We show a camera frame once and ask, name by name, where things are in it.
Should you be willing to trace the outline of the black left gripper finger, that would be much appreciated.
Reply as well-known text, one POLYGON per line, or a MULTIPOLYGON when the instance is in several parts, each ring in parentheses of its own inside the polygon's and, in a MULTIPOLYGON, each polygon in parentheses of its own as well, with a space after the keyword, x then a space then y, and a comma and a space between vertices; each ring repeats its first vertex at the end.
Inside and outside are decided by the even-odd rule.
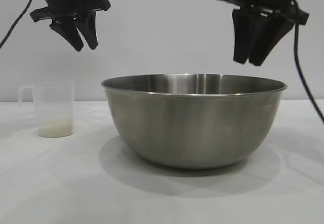
POLYGON ((84 47, 73 18, 53 19, 50 28, 61 35, 77 52, 84 47))
POLYGON ((85 12, 74 20, 74 24, 85 38, 90 49, 98 47, 96 34, 96 12, 85 12))

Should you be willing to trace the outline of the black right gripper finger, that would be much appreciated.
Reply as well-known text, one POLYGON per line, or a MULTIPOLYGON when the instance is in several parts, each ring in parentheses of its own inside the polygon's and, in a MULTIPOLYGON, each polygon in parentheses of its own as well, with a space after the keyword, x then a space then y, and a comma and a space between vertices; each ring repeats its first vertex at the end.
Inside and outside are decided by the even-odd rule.
POLYGON ((282 16, 263 17, 249 54, 249 63, 261 66, 277 43, 294 27, 294 22, 282 16))
POLYGON ((234 25, 233 60, 246 63, 251 50, 255 15, 249 9, 241 7, 232 11, 232 20, 234 25))

